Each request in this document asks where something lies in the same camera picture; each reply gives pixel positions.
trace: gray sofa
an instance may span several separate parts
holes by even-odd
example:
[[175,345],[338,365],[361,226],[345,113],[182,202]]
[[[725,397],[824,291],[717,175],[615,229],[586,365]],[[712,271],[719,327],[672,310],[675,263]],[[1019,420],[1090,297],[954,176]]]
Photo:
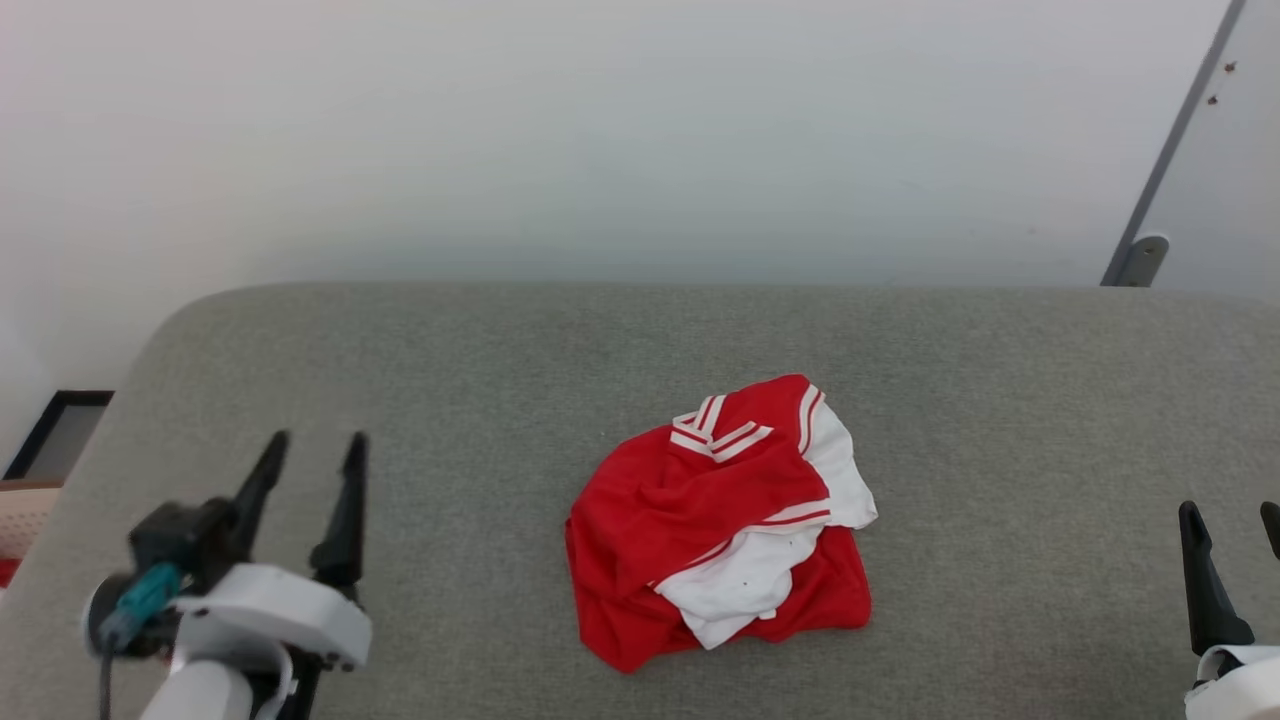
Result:
[[[881,518],[860,632],[659,657],[577,638],[562,523],[618,442],[808,374]],[[1180,717],[1176,511],[1280,641],[1280,309],[1129,290],[308,284],[202,300],[116,395],[0,603],[0,715],[88,717],[81,609],[163,500],[230,493],[293,430],[257,560],[302,570],[371,438],[370,666],[316,719]],[[163,676],[120,665],[115,716]]]

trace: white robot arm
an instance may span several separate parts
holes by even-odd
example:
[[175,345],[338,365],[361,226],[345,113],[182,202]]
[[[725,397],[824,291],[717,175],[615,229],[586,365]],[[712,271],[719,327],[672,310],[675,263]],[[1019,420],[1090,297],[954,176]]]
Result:
[[[1192,651],[1201,656],[1187,720],[1280,720],[1280,647],[1253,644],[1253,629],[1235,615],[1196,503],[1184,502],[1178,515]],[[1262,503],[1262,524],[1280,559],[1280,506]]]
[[108,578],[84,616],[90,652],[102,661],[102,720],[118,656],[169,659],[142,720],[306,720],[321,671],[365,665],[372,623],[356,583],[367,439],[352,439],[311,579],[250,561],[287,447],[276,433],[233,501],[165,503],[129,533],[137,570]]

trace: white stripe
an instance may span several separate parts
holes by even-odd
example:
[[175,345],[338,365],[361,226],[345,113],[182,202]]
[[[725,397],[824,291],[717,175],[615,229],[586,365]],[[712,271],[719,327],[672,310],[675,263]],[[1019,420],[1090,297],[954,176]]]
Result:
[[748,423],[748,424],[742,425],[741,428],[739,428],[739,429],[731,432],[730,434],[719,438],[718,441],[713,442],[712,443],[712,450],[719,450],[719,448],[724,447],[726,445],[733,442],[735,439],[745,436],[746,433],[749,433],[749,432],[751,432],[754,429],[755,429],[755,423]]
[[707,410],[707,416],[703,418],[701,423],[698,423],[698,429],[703,430],[708,438],[716,432],[716,420],[719,420],[719,411],[723,406],[724,396],[717,395],[712,398],[712,406]]
[[800,505],[792,505],[782,510],[781,512],[774,512],[764,519],[765,523],[778,523],[782,520],[790,520],[792,518],[803,518],[804,515],[812,515],[814,512],[820,512],[823,510],[831,510],[831,500],[814,500],[810,502],[801,502]]
[[698,407],[698,425],[696,427],[698,427],[698,432],[699,433],[701,433],[701,430],[703,430],[703,423],[707,421],[707,411],[710,409],[713,400],[716,400],[714,395],[708,396],[707,400],[704,400],[703,404]]
[[692,430],[691,428],[686,428],[684,425],[681,425],[680,428],[672,428],[671,442],[686,450],[692,450],[699,455],[705,455],[707,457],[710,457],[717,462],[724,462],[727,460],[737,457],[739,455],[742,454],[742,451],[748,450],[749,447],[760,442],[762,439],[769,437],[769,433],[773,432],[773,428],[769,428],[767,425],[755,425],[754,432],[751,432],[750,434],[739,432],[742,430],[744,428],[753,429],[751,425],[755,425],[755,423],[748,423],[746,425],[742,425],[742,428],[733,430],[733,433],[737,437],[730,438],[728,436],[726,436],[723,439],[727,439],[728,442],[724,443],[724,447],[719,450],[713,450],[714,446],[707,445],[703,441],[689,437],[687,433],[696,430]]
[[818,398],[818,388],[813,384],[809,389],[804,391],[804,397],[800,398],[800,443],[796,445],[796,450],[804,452],[804,446],[809,445],[809,407],[813,406],[813,401]]
[[684,447],[686,450],[692,450],[699,455],[705,455],[707,457],[710,457],[713,460],[716,459],[716,454],[713,454],[712,450],[707,447],[705,442],[696,441],[680,430],[671,430],[671,442],[672,445],[678,445],[680,447]]
[[730,460],[731,457],[735,457],[737,454],[742,452],[744,450],[751,447],[753,445],[768,437],[771,432],[773,432],[773,428],[760,425],[759,428],[755,428],[754,433],[735,442],[733,445],[726,447],[724,450],[716,452],[713,457],[716,459],[717,462],[723,462],[726,460]]

